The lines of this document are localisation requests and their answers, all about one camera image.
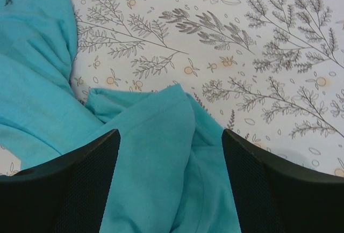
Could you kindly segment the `teal t shirt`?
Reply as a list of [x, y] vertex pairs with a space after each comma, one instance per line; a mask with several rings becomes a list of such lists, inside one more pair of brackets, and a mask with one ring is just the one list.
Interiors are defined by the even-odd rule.
[[26, 169], [118, 129], [101, 232], [239, 232], [222, 127], [179, 85], [80, 103], [76, 53], [70, 0], [1, 0], [1, 145]]

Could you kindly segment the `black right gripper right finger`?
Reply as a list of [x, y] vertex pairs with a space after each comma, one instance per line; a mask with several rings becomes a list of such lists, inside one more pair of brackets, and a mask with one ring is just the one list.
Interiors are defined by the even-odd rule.
[[343, 232], [343, 178], [289, 162], [225, 129], [224, 157], [242, 232]]

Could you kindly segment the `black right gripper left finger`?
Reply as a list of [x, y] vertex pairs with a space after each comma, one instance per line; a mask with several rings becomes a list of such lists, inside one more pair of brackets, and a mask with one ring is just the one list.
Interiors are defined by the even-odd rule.
[[114, 129], [13, 176], [1, 176], [1, 232], [99, 232], [120, 145]]

